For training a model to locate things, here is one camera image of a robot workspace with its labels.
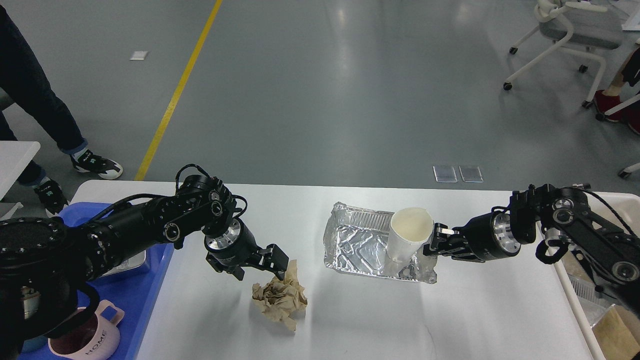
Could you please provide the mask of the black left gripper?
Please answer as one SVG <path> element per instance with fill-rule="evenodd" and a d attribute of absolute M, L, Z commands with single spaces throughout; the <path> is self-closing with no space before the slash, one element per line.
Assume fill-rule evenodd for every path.
<path fill-rule="evenodd" d="M 204 245 L 208 251 L 205 259 L 217 273 L 227 273 L 242 281 L 243 267 L 256 267 L 272 273 L 284 281 L 290 258 L 277 244 L 259 248 L 251 230 L 242 219 L 234 218 L 229 228 L 218 237 L 206 235 Z"/>

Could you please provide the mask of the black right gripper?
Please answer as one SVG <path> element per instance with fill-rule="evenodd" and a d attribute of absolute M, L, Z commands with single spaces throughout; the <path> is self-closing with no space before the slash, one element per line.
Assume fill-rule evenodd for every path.
<path fill-rule="evenodd" d="M 521 251 L 521 243 L 512 233 L 510 215 L 498 211 L 476 216 L 462 227 L 435 223 L 433 246 L 438 248 L 423 246 L 423 255 L 479 264 L 514 257 Z"/>

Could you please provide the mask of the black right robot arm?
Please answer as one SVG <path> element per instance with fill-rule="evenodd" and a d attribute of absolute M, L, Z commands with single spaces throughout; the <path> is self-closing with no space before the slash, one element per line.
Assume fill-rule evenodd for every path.
<path fill-rule="evenodd" d="M 530 185 L 512 192 L 508 205 L 494 206 L 461 227 L 436 223 L 422 253 L 480 264 L 510 258 L 535 241 L 540 226 L 544 239 L 535 249 L 540 262 L 555 264 L 568 252 L 582 255 L 580 264 L 597 290 L 638 315 L 639 237 L 615 210 L 619 224 L 594 212 L 589 196 L 602 201 L 589 184 Z"/>

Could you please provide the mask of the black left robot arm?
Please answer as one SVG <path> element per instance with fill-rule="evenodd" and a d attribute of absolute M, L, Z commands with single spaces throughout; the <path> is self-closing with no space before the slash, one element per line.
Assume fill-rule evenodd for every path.
<path fill-rule="evenodd" d="M 290 262 L 276 245 L 261 248 L 241 219 L 222 180 L 198 173 L 175 176 L 171 196 L 140 193 L 117 200 L 85 223 L 61 218 L 11 218 L 1 222 L 1 358 L 16 360 L 26 340 L 58 338 L 98 309 L 90 282 L 157 244 L 182 249 L 201 231 L 206 262 L 242 280 L 245 267 L 285 278 Z"/>

